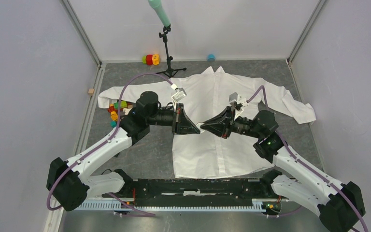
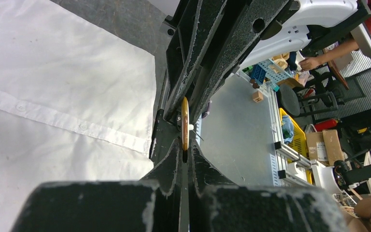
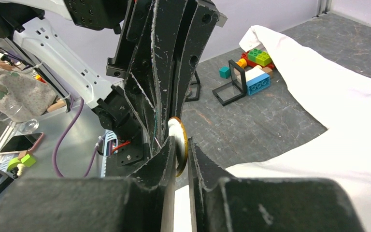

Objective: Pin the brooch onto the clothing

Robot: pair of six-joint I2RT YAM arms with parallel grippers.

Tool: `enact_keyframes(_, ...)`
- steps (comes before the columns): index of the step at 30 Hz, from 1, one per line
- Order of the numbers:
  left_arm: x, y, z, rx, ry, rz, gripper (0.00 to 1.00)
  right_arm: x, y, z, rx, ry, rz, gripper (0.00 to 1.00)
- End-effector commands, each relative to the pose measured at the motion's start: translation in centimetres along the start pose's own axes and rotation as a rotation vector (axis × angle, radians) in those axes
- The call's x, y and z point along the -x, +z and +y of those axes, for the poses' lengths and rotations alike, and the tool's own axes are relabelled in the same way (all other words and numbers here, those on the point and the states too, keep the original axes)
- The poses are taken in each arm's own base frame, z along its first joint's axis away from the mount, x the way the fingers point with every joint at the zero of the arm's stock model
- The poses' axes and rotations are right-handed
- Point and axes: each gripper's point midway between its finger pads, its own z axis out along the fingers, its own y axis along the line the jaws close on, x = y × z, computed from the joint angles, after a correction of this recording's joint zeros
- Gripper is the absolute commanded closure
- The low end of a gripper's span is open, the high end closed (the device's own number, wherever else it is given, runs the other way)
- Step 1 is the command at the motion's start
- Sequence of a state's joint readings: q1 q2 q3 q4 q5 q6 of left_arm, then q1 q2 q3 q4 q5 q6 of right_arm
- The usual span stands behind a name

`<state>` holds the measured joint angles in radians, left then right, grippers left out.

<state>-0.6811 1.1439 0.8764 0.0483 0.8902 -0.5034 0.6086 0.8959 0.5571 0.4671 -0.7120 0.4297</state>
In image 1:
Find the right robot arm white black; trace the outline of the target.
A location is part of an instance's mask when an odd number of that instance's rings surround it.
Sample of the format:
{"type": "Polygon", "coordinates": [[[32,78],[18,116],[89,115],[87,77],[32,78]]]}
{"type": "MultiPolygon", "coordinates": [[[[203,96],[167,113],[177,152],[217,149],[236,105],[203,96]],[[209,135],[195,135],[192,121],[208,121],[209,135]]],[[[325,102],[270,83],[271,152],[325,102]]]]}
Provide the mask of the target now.
{"type": "Polygon", "coordinates": [[[368,231],[363,216],[366,213],[361,189],[354,182],[347,184],[329,176],[294,151],[278,134],[278,124],[272,112],[261,110],[253,119],[236,117],[233,107],[198,124],[202,130],[227,139],[232,133],[257,138],[253,145],[263,159],[294,177],[272,171],[274,176],[260,183],[265,197],[275,194],[288,198],[318,216],[330,232],[353,230],[360,222],[368,231]]]}

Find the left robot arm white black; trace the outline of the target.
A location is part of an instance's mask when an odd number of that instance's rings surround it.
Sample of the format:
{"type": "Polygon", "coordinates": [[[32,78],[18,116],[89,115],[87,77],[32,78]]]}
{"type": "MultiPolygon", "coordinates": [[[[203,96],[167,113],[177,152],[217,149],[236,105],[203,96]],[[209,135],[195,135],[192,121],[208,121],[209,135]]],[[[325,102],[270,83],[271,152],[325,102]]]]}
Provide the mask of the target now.
{"type": "Polygon", "coordinates": [[[132,192],[132,183],[118,172],[93,176],[95,170],[123,150],[133,146],[150,132],[150,126],[166,126],[174,135],[199,134],[199,128],[188,118],[184,105],[179,101],[186,97],[183,88],[177,88],[171,97],[172,109],[162,108],[158,95],[143,92],[134,108],[123,117],[119,125],[85,151],[63,160],[58,157],[49,166],[46,187],[49,190],[47,208],[55,198],[59,207],[72,211],[88,197],[117,193],[127,197],[132,192]]]}

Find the white button shirt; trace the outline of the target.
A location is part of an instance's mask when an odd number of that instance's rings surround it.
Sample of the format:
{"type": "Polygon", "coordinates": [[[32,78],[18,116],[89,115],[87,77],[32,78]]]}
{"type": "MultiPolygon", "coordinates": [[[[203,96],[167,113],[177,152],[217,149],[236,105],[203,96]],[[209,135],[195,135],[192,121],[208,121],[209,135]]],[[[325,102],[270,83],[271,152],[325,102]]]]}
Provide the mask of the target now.
{"type": "Polygon", "coordinates": [[[98,106],[108,108],[119,99],[135,102],[153,91],[162,104],[171,102],[174,88],[183,88],[185,113],[201,123],[200,134],[176,135],[172,162],[177,178],[224,178],[246,175],[272,167],[253,144],[262,134],[253,131],[265,117],[256,119],[260,102],[295,119],[299,124],[316,120],[313,107],[295,100],[289,90],[265,81],[207,68],[200,74],[151,84],[111,87],[98,96],[98,106]]]}

